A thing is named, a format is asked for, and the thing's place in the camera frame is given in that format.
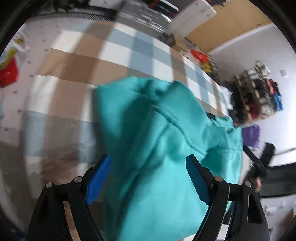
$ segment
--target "wooden cabinet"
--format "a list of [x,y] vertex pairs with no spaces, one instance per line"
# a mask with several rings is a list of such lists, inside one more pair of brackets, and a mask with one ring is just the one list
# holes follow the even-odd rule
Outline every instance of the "wooden cabinet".
[[221,44],[271,20],[248,0],[232,0],[223,6],[214,6],[217,14],[197,27],[187,38],[207,53]]

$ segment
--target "metal screw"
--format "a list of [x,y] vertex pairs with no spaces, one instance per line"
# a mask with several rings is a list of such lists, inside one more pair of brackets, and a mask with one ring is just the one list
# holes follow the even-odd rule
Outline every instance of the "metal screw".
[[51,188],[52,187],[52,182],[48,182],[47,184],[45,184],[45,187]]
[[223,178],[220,177],[220,176],[215,176],[215,181],[222,182],[223,181]]
[[247,182],[244,182],[244,184],[245,184],[245,186],[248,187],[248,188],[250,188],[250,187],[252,186],[252,183],[250,183],[250,182],[248,182],[248,181],[247,181]]
[[74,182],[80,183],[82,181],[82,177],[75,177]]

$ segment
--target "plaid bedsheet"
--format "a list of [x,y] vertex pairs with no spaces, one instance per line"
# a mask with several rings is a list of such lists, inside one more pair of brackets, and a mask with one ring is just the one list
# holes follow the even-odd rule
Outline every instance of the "plaid bedsheet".
[[70,182],[97,162],[104,151],[92,91],[130,75],[182,81],[207,112],[228,115],[220,87],[177,51],[118,22],[80,20],[54,41],[24,100],[18,145],[32,199],[46,182]]

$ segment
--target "teal sweatshirt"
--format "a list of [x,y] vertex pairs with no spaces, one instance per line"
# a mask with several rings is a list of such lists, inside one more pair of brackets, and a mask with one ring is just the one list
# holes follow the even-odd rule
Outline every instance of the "teal sweatshirt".
[[108,241],[177,241],[197,232],[207,206],[187,173],[194,154],[238,183],[241,129],[207,117],[183,83],[128,77],[99,85],[94,105],[111,158],[104,200]]

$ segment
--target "blue gripper pad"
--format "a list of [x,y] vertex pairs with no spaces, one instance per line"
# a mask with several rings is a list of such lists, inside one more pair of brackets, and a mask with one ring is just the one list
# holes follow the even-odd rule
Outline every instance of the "blue gripper pad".
[[106,158],[102,161],[100,167],[98,168],[97,172],[94,174],[94,176],[87,185],[86,196],[84,199],[87,205],[90,205],[93,201],[95,201],[98,198],[102,186],[110,171],[110,166],[110,157],[106,156]]
[[206,205],[209,206],[211,203],[211,198],[209,195],[209,187],[205,182],[205,180],[203,179],[198,168],[194,164],[194,160],[192,160],[190,156],[186,158],[186,169],[200,200],[205,202]]

